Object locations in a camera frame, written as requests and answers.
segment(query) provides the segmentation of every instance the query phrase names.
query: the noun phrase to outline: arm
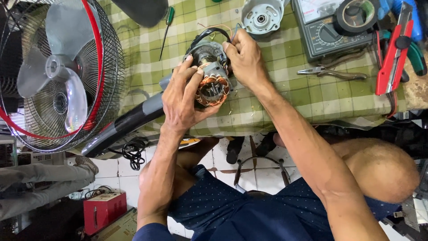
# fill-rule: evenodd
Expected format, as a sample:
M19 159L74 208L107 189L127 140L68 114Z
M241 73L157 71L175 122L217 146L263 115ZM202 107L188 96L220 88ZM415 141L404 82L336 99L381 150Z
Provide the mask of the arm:
M204 110L195 109L195 93L202 81L203 71L196 72L195 66L190 68L192 61L193 58L190 56L174 69L169 85L162 96L165 122L160 129L159 144L155 154L140 173L137 230L153 223L167 225L166 218L172 199L180 141L189 128L217 113L220 108L215 106Z
M235 76L270 115L303 178L326 208L335 240L388 240L345 162L269 82L257 43L239 30L234 44L224 48Z

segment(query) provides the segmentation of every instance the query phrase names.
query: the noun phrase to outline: transparent fan blade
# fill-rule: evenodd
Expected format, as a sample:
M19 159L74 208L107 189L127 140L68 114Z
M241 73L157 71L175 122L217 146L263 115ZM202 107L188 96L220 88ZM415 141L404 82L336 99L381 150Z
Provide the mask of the transparent fan blade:
M88 100L86 99L85 87L79 76L69 68L67 68L67 71L70 77L65 82L68 99L65 128L71 133L78 130L85 123L88 115Z
M94 12L99 27L99 17ZM81 0L56 0L46 15L46 36L52 54L65 54L74 60L94 39L91 22Z
M49 82L50 79L45 73L46 60L40 49L36 47L30 49L16 80L19 95L31 98Z

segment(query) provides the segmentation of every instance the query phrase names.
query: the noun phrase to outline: electric fan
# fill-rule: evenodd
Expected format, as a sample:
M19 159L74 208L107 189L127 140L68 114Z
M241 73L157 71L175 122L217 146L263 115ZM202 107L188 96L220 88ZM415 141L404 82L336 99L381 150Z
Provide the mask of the electric fan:
M21 35L16 87L19 113L0 117L25 145L39 152L65 151L88 140L119 110L124 60L117 34L96 0L39 0L21 15L9 15L0 58L10 33Z

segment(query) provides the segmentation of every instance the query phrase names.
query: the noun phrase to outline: wire cutter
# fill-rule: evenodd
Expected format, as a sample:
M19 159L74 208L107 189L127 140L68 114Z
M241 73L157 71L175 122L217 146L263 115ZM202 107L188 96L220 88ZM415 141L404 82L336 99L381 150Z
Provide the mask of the wire cutter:
M317 77L330 75L330 76L334 76L344 80L364 80L364 79L367 79L368 76L363 73L345 73L345 72L338 72L338 71L328 70L328 69L340 63L343 63L347 60L357 59L363 56L365 53L366 53L365 51L361 50L360 52L357 52L354 54L345 55L329 64L320 64L318 67L297 71L297 74L298 75L315 75L316 74Z

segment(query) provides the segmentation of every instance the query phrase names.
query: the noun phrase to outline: screwdriver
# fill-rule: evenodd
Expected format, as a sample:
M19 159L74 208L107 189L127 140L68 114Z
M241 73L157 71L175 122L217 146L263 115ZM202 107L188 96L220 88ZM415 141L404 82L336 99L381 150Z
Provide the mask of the screwdriver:
M160 49L159 61L162 58L162 52L163 52L163 46L165 45L166 34L168 32L169 26L172 23L172 19L174 18L174 13L175 13L174 8L173 7L169 7L168 8L168 13L166 14L166 29L165 29L165 35L163 37L162 47Z

